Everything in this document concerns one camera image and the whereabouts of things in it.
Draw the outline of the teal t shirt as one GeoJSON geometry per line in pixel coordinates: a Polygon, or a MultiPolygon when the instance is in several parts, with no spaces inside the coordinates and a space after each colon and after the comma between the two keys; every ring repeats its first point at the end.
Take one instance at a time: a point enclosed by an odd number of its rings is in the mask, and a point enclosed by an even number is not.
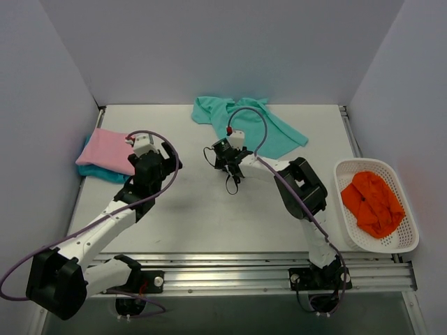
{"type": "Polygon", "coordinates": [[[231,98],[199,96],[193,104],[191,118],[197,124],[209,124],[219,139],[226,137],[227,126],[244,133],[244,145],[253,151],[261,143],[264,134],[267,139],[258,150],[266,158],[278,159],[297,149],[305,147],[308,137],[277,117],[267,107],[268,99],[231,98]]]}

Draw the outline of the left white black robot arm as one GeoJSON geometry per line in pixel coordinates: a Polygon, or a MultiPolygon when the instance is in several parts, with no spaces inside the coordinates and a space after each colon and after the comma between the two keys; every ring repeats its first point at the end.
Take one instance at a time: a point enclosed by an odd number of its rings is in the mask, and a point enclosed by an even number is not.
{"type": "Polygon", "coordinates": [[[81,231],[33,256],[26,289],[29,300],[67,320],[93,295],[111,290],[138,293],[145,281],[139,262],[122,254],[96,266],[92,261],[148,213],[157,195],[167,188],[163,185],[166,177],[175,177],[182,168],[173,147],[167,142],[161,146],[166,157],[153,149],[130,155],[135,174],[101,214],[81,231]]]}

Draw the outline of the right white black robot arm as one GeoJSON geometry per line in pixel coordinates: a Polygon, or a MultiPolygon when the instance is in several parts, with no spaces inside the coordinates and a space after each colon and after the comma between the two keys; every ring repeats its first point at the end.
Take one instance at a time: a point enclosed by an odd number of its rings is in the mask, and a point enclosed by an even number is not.
{"type": "Polygon", "coordinates": [[[246,178],[274,182],[287,212],[302,224],[313,267],[311,282],[328,287],[343,262],[323,227],[328,191],[306,159],[264,158],[246,147],[234,147],[227,139],[214,143],[211,150],[216,156],[214,168],[226,172],[236,186],[246,178]]]}

